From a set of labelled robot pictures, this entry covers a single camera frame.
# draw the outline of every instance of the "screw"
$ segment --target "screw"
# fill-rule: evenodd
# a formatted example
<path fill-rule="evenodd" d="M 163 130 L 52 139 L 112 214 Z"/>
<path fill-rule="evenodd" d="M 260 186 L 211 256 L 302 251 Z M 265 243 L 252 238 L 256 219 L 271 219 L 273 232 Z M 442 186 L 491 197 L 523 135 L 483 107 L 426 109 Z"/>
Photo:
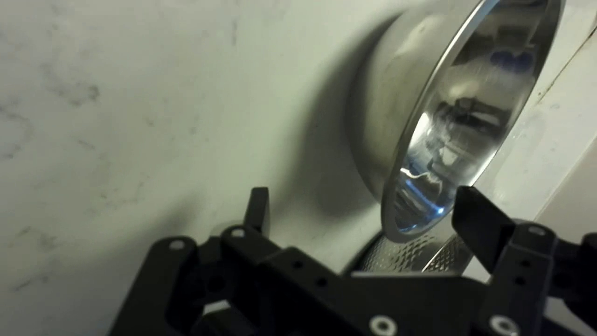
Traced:
<path fill-rule="evenodd" d="M 185 249 L 185 242 L 172 242 L 170 243 L 170 251 L 183 251 Z"/>
<path fill-rule="evenodd" d="M 245 238 L 245 230 L 243 228 L 232 230 L 232 238 Z"/>
<path fill-rule="evenodd" d="M 491 318 L 491 329 L 500 336 L 519 336 L 519 326 L 506 316 Z"/>
<path fill-rule="evenodd" d="M 396 336 L 398 333 L 396 322 L 388 316 L 375 316 L 370 324 L 370 329 L 375 336 Z"/>

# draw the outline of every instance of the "stainless steel bowl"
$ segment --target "stainless steel bowl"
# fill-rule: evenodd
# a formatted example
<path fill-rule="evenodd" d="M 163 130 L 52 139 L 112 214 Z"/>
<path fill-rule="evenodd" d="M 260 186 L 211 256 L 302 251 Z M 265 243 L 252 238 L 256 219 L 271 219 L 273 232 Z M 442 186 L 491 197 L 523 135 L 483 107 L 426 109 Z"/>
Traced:
<path fill-rule="evenodd" d="M 517 122 L 558 27 L 558 0 L 435 0 L 401 16 L 360 85 L 351 139 L 392 242 L 454 208 Z"/>

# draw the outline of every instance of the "metal bowl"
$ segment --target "metal bowl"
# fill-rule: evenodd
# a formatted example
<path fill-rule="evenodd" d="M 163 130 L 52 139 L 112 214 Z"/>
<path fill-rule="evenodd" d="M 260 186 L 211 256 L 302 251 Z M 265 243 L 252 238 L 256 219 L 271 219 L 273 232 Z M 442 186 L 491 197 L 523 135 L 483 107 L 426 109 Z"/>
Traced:
<path fill-rule="evenodd" d="M 450 215 L 517 122 L 558 27 L 556 0 L 437 0 L 401 16 L 355 90 L 353 154 L 392 242 Z"/>

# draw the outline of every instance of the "metal mesh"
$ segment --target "metal mesh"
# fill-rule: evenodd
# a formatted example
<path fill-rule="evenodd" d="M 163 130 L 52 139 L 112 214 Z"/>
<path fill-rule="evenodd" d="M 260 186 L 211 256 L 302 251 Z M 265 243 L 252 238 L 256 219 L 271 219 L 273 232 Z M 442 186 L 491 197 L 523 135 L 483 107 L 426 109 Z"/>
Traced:
<path fill-rule="evenodd" d="M 452 230 L 433 230 L 409 243 L 381 238 L 353 271 L 366 273 L 463 273 L 470 253 Z"/>

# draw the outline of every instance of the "black mount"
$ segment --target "black mount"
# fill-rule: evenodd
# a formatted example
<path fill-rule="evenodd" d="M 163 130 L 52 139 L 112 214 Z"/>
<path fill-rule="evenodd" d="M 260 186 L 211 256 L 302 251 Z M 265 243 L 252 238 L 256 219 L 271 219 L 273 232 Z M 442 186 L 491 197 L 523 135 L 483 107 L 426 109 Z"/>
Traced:
<path fill-rule="evenodd" d="M 560 242 L 545 227 L 517 225 L 476 189 L 461 189 L 454 228 L 493 275 L 366 277 L 329 271 L 261 236 L 269 191 L 254 189 L 243 227 L 196 245 L 163 240 L 149 251 L 112 336 L 269 335 L 571 335 L 549 322 L 547 298 L 597 329 L 597 236 Z"/>

